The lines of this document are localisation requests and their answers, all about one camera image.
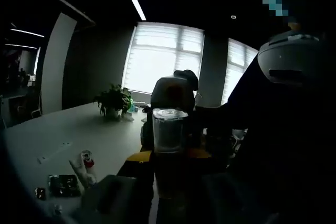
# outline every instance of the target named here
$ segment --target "lid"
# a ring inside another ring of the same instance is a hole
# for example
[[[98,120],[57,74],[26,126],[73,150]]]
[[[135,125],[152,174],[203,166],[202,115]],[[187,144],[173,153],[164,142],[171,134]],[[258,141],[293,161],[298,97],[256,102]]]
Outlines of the lid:
[[[154,109],[153,116],[157,119],[182,119],[188,116],[187,113],[176,109]]]

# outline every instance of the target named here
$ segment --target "ceiling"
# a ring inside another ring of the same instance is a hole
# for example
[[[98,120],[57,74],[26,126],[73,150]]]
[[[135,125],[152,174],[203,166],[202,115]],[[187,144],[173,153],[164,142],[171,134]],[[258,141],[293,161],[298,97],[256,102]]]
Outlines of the ceiling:
[[[94,20],[97,26],[113,27],[140,20],[131,0],[66,0]],[[149,22],[181,24],[219,33],[259,47],[270,36],[288,30],[281,17],[268,10],[262,0],[138,0]],[[76,29],[90,25],[82,16],[57,0],[10,0],[9,20],[17,29],[45,35],[47,39],[59,12],[78,21]],[[8,31],[13,44],[38,46],[37,36]]]

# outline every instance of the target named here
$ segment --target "dark wall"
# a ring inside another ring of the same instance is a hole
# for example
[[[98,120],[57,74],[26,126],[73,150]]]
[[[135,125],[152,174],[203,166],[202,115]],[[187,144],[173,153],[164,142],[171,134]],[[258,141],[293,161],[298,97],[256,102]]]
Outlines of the dark wall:
[[[63,76],[63,109],[93,101],[110,83],[121,84],[134,25],[88,28],[73,34]]]
[[[92,102],[95,95],[121,84],[134,25],[89,28],[72,36],[63,78],[63,109]],[[199,93],[199,105],[219,106],[227,61],[226,35],[206,32]],[[133,93],[136,101],[150,102],[150,95]]]

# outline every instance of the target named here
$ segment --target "table surface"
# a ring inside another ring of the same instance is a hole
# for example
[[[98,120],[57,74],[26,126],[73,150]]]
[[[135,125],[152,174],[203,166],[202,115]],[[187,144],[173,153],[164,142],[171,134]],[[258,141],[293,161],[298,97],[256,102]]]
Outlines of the table surface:
[[[69,214],[80,204],[80,198],[35,198],[35,188],[48,190],[48,175],[75,174],[69,160],[83,150],[90,150],[95,162],[97,180],[117,174],[126,158],[141,148],[140,132],[146,117],[141,111],[132,114],[133,122],[107,121],[97,104],[86,104],[36,118],[4,131],[10,161],[19,179],[34,201],[51,215],[51,207],[61,204]],[[41,164],[38,158],[46,157]]]
[[[28,93],[27,88],[18,88],[17,90],[4,93],[3,94],[3,99],[12,99],[12,98],[17,98],[17,97],[24,97]]]

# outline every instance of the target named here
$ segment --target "potted plant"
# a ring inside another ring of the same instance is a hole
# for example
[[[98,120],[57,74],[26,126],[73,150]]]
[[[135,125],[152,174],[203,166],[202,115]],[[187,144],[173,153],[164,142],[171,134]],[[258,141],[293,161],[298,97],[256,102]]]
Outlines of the potted plant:
[[[127,88],[121,88],[121,85],[111,84],[108,91],[101,92],[100,95],[94,98],[94,102],[98,102],[100,113],[104,116],[116,119],[118,112],[122,113],[131,107],[131,93]]]

